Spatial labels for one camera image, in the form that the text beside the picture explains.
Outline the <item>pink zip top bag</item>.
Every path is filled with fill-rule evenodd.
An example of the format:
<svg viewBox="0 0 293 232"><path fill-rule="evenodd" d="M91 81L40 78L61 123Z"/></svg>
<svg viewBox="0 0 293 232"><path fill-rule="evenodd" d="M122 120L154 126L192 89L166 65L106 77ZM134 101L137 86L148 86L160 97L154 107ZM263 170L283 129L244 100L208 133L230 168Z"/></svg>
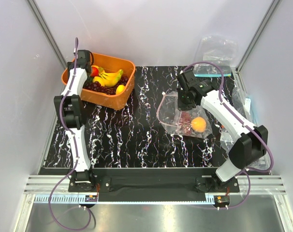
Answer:
<svg viewBox="0 0 293 232"><path fill-rule="evenodd" d="M156 116L168 134L204 139L212 133L209 119L201 106L181 111L177 103L177 92L162 93Z"/></svg>

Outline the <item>yellow pink peach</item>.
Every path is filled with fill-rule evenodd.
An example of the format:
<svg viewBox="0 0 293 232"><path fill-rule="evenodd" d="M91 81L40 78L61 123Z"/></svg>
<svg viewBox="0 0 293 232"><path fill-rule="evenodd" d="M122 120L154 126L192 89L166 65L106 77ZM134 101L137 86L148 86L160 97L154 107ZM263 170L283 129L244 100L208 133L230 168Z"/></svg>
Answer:
<svg viewBox="0 0 293 232"><path fill-rule="evenodd" d="M191 128L199 133L202 133L206 130L206 121L202 117L196 117L191 121Z"/></svg>

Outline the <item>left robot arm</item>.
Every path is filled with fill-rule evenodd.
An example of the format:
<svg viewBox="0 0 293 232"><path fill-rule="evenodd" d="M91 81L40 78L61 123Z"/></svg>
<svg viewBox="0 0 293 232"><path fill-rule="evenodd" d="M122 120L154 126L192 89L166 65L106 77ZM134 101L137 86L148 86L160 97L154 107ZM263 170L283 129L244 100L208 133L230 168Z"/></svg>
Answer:
<svg viewBox="0 0 293 232"><path fill-rule="evenodd" d="M92 191L96 187L85 142L87 116L81 100L84 83L91 73L93 55L88 50L74 50L74 61L67 63L68 82L59 96L54 97L57 117L67 135L73 157L70 187Z"/></svg>

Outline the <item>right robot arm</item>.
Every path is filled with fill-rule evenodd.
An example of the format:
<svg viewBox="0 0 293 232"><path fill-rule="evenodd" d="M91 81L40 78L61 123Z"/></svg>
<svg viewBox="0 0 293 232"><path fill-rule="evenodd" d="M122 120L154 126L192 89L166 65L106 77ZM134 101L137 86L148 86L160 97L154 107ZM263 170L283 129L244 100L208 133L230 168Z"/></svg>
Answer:
<svg viewBox="0 0 293 232"><path fill-rule="evenodd" d="M217 168L216 176L211 179L212 188L223 191L230 179L266 154L268 130L244 118L222 97L221 89L209 80L199 81L192 70L182 71L177 80L180 84L177 90L178 109L189 111L201 106L222 124L232 138L228 159Z"/></svg>

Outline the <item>blue zip top bag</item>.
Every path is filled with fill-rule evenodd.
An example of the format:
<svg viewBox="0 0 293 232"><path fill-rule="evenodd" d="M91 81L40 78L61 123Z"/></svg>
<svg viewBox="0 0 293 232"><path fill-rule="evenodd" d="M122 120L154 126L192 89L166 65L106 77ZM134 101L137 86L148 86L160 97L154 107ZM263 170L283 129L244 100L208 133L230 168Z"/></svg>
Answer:
<svg viewBox="0 0 293 232"><path fill-rule="evenodd" d="M194 61L208 61L219 66L225 77L230 77L231 64L238 53L238 43L222 36L203 37L195 54ZM196 64L193 67L196 77L221 77L220 71L210 64Z"/></svg>

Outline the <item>clear bag with blue label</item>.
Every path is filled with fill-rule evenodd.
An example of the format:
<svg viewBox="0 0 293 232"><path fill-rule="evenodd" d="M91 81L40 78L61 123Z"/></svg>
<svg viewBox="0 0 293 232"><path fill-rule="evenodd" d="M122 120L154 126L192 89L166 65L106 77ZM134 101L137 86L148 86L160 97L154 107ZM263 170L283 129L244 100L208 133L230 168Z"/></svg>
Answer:
<svg viewBox="0 0 293 232"><path fill-rule="evenodd" d="M234 87L232 91L232 102L234 108L239 112L241 116L248 121L253 122L253 117L250 113L251 99L243 96L243 91L238 87Z"/></svg>

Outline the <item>orange zip top bag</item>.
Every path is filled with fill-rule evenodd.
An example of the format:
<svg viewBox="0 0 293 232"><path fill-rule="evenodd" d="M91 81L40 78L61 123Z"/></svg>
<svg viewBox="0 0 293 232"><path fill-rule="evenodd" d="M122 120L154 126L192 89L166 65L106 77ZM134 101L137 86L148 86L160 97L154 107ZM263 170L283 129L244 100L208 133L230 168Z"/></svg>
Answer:
<svg viewBox="0 0 293 232"><path fill-rule="evenodd" d="M226 130L226 128L221 125L220 146L226 151L226 154L229 154L229 151L231 150L233 145L234 142L231 135Z"/></svg>

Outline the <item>red yellow mango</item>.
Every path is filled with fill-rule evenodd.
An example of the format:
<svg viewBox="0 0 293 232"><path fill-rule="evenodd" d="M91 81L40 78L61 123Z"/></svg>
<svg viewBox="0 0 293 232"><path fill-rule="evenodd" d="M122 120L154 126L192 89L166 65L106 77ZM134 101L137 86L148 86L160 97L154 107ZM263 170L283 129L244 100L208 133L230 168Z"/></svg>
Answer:
<svg viewBox="0 0 293 232"><path fill-rule="evenodd" d="M91 66L91 74L90 74L91 77L96 77L96 76L99 76L99 69L98 69L98 66L96 65L92 65Z"/></svg>

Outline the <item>yellow pear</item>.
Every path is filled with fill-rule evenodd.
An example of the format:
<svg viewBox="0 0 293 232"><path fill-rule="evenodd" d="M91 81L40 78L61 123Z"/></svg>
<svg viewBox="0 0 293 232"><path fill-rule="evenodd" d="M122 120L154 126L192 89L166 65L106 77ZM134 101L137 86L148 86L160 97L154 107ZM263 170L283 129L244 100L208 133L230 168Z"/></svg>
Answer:
<svg viewBox="0 0 293 232"><path fill-rule="evenodd" d="M105 82L101 77L95 76L92 80L92 85L94 87L105 87Z"/></svg>

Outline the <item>dark purple grape bunch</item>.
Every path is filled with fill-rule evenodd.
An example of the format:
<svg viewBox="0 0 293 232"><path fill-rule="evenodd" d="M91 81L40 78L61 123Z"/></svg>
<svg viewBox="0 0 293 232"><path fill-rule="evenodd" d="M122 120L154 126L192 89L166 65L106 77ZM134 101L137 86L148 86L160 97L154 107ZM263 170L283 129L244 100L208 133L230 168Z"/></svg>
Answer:
<svg viewBox="0 0 293 232"><path fill-rule="evenodd" d="M116 95L116 88L119 85L126 86L126 84L127 84L127 82L128 82L129 79L127 77L125 77L125 76L121 77L121 79L119 80L119 82L114 87L107 87L107 86L105 86L105 87L94 87L92 85L92 80L88 79L84 83L83 88L84 89L87 89L87 90L94 91L94 92L101 92L101 93L104 93L106 95Z"/></svg>

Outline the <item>yellow banana bunch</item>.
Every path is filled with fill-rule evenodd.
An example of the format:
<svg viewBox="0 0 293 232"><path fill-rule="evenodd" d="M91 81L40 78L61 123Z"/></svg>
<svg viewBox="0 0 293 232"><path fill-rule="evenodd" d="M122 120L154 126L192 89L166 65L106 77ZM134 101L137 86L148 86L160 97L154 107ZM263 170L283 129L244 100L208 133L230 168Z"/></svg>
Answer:
<svg viewBox="0 0 293 232"><path fill-rule="evenodd" d="M99 77L101 77L107 87L114 87L123 75L123 70L120 69L117 72L108 73L104 68L99 67Z"/></svg>

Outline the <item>yellow lemon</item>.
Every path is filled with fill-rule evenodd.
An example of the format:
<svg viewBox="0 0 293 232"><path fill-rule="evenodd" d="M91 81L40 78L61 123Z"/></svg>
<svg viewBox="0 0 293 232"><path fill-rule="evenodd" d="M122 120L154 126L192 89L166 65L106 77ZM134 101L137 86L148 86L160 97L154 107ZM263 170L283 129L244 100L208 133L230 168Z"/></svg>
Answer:
<svg viewBox="0 0 293 232"><path fill-rule="evenodd" d="M116 95L117 94L120 94L124 91L126 87L124 85L119 85L117 88L116 88Z"/></svg>

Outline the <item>black marble pattern mat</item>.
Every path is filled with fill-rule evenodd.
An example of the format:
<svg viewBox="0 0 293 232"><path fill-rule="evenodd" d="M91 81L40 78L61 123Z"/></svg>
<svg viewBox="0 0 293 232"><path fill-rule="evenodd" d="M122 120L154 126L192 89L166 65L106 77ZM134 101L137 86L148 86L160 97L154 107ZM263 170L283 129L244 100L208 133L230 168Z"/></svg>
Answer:
<svg viewBox="0 0 293 232"><path fill-rule="evenodd" d="M212 133L205 139L168 134L156 112L163 93L175 91L180 66L144 66L125 107L86 102L85 140L93 168L218 167L227 159L221 124L208 114Z"/></svg>

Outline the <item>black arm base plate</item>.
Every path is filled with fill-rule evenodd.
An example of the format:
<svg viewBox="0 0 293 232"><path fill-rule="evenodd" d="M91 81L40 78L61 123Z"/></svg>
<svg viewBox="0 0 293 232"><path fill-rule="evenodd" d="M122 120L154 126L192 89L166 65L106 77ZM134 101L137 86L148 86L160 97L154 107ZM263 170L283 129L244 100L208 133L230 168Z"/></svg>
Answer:
<svg viewBox="0 0 293 232"><path fill-rule="evenodd" d="M215 168L96 168L71 175L69 192L128 189L180 189L201 193L238 193L238 181L232 177L220 182Z"/></svg>

